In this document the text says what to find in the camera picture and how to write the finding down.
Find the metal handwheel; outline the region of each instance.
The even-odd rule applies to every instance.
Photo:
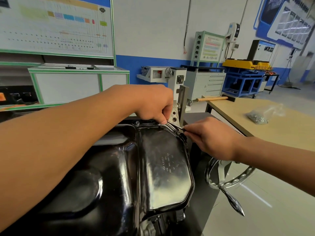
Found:
[[[247,177],[249,177],[255,170],[254,167],[248,167],[242,174],[230,181],[225,181],[225,167],[229,165],[232,161],[223,161],[212,158],[205,170],[205,180],[208,185],[217,190],[221,190],[227,197],[230,205],[235,211],[240,215],[245,216],[244,211],[240,203],[235,199],[228,191],[227,188],[235,186],[243,182]]]

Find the purple block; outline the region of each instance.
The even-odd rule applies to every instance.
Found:
[[[63,14],[55,12],[55,17],[58,18],[58,19],[63,19]]]

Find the wooden tabletop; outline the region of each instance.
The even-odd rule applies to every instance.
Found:
[[[268,124],[257,125],[245,114],[257,107],[277,104],[265,99],[236,98],[207,101],[210,106],[248,137],[306,150],[315,151],[315,118],[285,108],[286,116],[273,116]]]

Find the yellow platform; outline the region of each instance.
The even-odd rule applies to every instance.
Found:
[[[257,65],[248,60],[227,59],[222,66],[235,67],[241,69],[257,69],[257,70],[270,70],[271,66],[266,62],[258,62]]]

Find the person's left hand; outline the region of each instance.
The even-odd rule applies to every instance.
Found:
[[[166,124],[173,108],[173,91],[162,84],[133,85],[132,88],[140,103],[136,115],[144,120],[155,119]]]

